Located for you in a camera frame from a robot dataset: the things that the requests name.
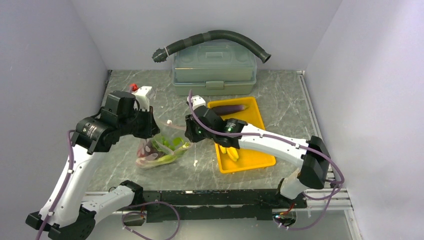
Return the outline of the green toy grapes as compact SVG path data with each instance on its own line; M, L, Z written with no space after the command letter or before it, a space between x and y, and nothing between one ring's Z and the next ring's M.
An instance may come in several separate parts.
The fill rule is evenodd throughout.
M182 148L186 142L182 137L169 137L167 135L156 135L152 140L153 146L159 152L170 154Z

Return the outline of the red toy grapes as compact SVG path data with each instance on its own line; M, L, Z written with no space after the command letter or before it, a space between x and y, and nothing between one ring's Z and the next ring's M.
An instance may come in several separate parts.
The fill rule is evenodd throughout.
M160 157L159 150L153 146L151 139L141 139L139 142L137 157L146 161L153 161Z

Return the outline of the clear zip top bag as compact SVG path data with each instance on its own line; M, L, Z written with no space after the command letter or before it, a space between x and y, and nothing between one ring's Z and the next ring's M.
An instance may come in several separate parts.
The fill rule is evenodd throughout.
M180 159L193 145L184 136L186 127L174 124L170 119L160 120L158 125L159 134L139 141L135 165L140 169L171 164Z

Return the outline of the purple toy eggplant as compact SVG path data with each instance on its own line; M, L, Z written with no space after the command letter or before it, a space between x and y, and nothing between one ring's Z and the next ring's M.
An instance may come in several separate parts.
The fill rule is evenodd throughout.
M211 109L218 116L225 116L225 115L231 115L231 114L242 112L248 108L249 107L245 104L231 104L231 105L214 106Z

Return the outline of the yellow plastic tray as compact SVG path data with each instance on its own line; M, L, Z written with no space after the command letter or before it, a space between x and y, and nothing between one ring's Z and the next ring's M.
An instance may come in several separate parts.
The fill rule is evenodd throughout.
M245 105L247 109L234 114L224 115L222 117L223 119L236 118L252 124L259 129L266 129L257 101L253 96L215 100L207 104L209 108L226 105ZM238 149L238 159L237 161L233 161L227 153L224 154L221 152L218 144L214 146L219 170L222 174L272 167L276 164L276 158L274 156L250 149Z

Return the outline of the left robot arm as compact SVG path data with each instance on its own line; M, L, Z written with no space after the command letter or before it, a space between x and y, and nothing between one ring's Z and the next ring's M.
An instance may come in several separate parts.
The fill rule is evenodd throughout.
M25 220L38 238L46 232L52 240L85 240L113 212L143 205L143 188L130 180L88 202L83 197L103 157L121 137L147 140L160 132L150 105L153 94L150 86L113 91L95 115L67 133L69 154L58 182L45 205Z

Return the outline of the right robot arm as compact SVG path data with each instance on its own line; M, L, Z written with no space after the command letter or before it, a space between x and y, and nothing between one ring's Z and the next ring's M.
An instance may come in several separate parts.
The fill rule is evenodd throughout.
M222 119L210 108L200 106L185 116L185 137L192 143L204 139L224 148L246 149L265 153L294 165L296 170L283 178L275 194L276 203L289 207L308 189L325 187L329 153L321 138L290 138L260 129L236 118Z

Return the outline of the yellow toy bananas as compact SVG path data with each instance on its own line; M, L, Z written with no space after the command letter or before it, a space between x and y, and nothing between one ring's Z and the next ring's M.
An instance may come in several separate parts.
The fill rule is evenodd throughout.
M234 147L223 147L219 145L220 152L227 155L233 162L237 162L239 159L239 154L237 149Z

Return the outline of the grey plastic storage box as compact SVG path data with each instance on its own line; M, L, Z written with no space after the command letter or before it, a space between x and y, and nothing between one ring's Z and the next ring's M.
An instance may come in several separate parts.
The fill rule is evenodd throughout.
M247 95L257 82L256 56L232 41L208 41L172 56L172 84L179 96Z

